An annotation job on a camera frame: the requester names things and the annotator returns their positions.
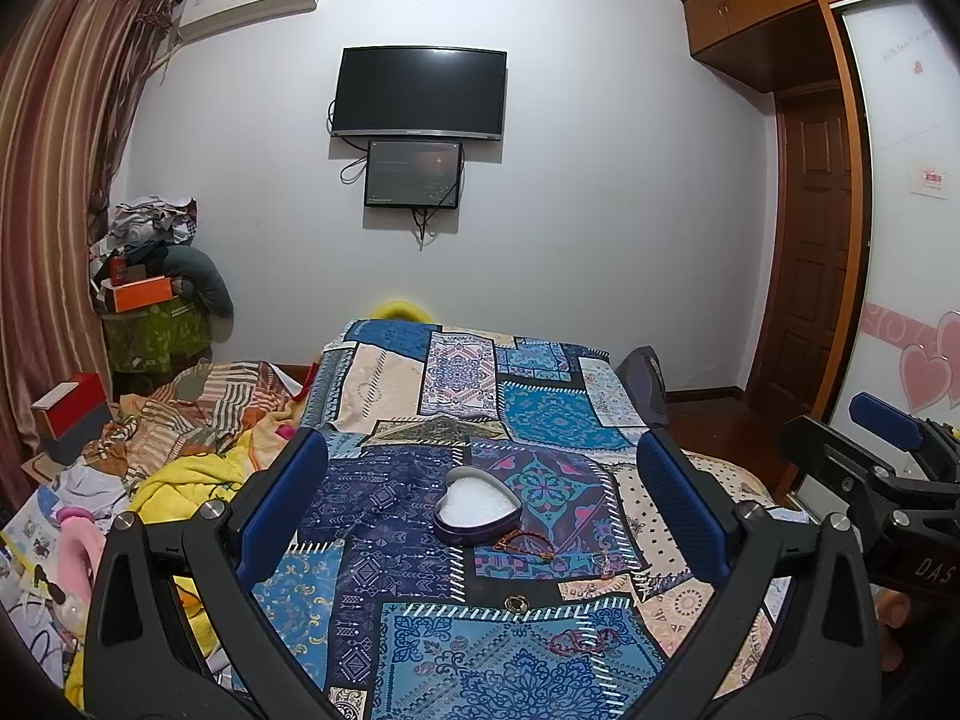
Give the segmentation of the purple heart-shaped jewelry box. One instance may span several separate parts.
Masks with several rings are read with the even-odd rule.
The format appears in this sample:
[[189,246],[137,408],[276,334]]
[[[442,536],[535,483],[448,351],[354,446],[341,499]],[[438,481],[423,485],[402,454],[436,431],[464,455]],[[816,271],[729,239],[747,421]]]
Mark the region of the purple heart-shaped jewelry box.
[[434,506],[433,532],[449,546],[494,543],[521,525],[523,503],[490,473],[457,466],[444,478]]

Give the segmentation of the pink plush toy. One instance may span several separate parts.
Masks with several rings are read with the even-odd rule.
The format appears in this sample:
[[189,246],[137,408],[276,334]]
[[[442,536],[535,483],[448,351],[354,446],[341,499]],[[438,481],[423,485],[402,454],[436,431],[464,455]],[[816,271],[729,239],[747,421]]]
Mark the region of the pink plush toy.
[[87,610],[93,600],[106,537],[86,509],[64,507],[55,518],[59,525],[57,587],[68,600],[78,601]]

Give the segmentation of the yellow blanket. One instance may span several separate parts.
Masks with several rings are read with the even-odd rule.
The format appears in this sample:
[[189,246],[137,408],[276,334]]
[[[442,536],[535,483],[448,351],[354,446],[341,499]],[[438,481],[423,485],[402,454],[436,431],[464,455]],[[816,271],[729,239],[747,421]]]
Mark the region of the yellow blanket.
[[[146,525],[187,520],[207,500],[229,502],[257,470],[249,457],[249,437],[244,433],[223,455],[184,455],[164,465],[139,484],[127,510]],[[176,578],[179,600],[203,656],[218,647],[212,622],[203,609],[195,583]]]

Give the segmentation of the red and white box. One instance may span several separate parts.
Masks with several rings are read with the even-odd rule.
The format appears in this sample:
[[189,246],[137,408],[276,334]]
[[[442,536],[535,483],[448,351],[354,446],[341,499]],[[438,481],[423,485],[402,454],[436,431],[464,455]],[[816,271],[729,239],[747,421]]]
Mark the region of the red and white box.
[[46,454],[71,465],[88,442],[112,419],[103,383],[96,372],[80,372],[57,383],[31,405]]

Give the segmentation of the striped brown blanket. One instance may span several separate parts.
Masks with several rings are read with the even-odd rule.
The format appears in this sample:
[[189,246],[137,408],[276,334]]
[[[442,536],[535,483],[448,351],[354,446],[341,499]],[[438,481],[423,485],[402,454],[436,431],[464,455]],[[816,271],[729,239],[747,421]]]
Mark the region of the striped brown blanket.
[[280,427],[296,426],[296,385],[268,362],[202,362],[149,395],[122,395],[112,419],[83,447],[82,459],[127,483],[181,457],[221,455],[240,437],[252,440],[247,466],[276,457]]

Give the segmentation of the green patterned box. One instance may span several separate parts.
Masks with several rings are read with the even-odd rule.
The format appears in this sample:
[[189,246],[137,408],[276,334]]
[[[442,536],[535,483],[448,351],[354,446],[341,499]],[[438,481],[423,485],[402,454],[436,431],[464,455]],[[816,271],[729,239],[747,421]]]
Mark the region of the green patterned box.
[[206,315],[179,298],[101,320],[110,369],[119,374],[171,374],[174,362],[195,358],[212,343]]

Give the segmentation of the blue patchwork patterned cloth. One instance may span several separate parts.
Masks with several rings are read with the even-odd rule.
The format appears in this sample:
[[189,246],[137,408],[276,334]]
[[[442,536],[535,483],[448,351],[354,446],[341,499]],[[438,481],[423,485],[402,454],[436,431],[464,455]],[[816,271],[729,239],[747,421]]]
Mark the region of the blue patchwork patterned cloth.
[[340,718],[620,718],[711,600],[600,349],[359,319],[302,424],[327,472],[254,596]]

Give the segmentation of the orange shoe box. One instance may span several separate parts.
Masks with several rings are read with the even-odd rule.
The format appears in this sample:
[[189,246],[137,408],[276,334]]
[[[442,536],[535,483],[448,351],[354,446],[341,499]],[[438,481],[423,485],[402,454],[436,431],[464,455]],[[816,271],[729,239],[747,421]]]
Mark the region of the orange shoe box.
[[107,283],[104,287],[104,305],[111,314],[123,314],[130,310],[163,304],[172,298],[174,291],[168,277],[146,278],[125,284]]

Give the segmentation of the grey pillow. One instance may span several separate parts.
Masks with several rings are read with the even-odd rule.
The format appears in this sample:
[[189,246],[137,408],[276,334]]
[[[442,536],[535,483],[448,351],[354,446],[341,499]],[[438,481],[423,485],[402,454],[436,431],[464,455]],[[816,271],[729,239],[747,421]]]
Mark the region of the grey pillow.
[[167,277],[184,278],[194,285],[194,294],[213,316],[231,319],[235,305],[228,286],[215,262],[192,245],[171,245],[163,257],[163,273]]

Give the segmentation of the wooden overhead cabinet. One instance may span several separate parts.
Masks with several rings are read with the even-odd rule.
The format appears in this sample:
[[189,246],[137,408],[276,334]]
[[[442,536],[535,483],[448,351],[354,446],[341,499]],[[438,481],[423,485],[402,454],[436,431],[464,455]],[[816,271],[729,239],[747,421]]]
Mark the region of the wooden overhead cabinet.
[[690,54],[758,93],[836,82],[830,2],[683,0]]

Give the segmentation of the pile of clothes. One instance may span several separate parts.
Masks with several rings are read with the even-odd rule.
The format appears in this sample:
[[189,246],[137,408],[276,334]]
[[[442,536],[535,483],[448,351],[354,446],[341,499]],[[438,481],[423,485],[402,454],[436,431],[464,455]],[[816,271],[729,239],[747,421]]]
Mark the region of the pile of clothes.
[[197,232],[197,200],[166,200],[160,195],[122,202],[110,216],[106,234],[89,246],[89,265],[152,242],[190,244]]

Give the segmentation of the yellow round object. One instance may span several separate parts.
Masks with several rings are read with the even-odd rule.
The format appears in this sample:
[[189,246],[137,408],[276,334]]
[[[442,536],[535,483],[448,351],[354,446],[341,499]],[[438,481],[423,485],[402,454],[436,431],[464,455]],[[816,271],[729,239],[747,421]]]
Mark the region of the yellow round object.
[[404,322],[433,323],[433,317],[428,312],[403,299],[394,299],[393,301],[383,302],[376,305],[370,314],[371,319],[377,320],[403,320]]

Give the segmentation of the striped red curtain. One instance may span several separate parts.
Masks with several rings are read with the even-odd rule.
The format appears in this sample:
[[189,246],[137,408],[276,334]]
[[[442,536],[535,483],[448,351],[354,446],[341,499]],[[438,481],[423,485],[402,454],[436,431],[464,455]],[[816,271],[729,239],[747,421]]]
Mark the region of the striped red curtain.
[[109,372],[89,248],[174,0],[39,0],[2,50],[2,505],[31,494],[31,405]]

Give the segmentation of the small black wall monitor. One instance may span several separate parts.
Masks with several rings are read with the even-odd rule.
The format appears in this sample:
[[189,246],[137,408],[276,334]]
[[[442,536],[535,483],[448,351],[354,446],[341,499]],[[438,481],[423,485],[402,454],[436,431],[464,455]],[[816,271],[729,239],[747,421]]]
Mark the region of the small black wall monitor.
[[371,140],[364,204],[397,210],[455,210],[464,151],[443,140]]

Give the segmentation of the black wall television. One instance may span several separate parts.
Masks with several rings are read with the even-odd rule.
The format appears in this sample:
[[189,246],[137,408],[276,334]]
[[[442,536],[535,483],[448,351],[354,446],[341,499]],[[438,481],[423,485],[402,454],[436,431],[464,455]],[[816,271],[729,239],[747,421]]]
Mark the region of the black wall television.
[[505,132],[506,86],[508,54],[502,50],[347,47],[332,132],[498,142]]

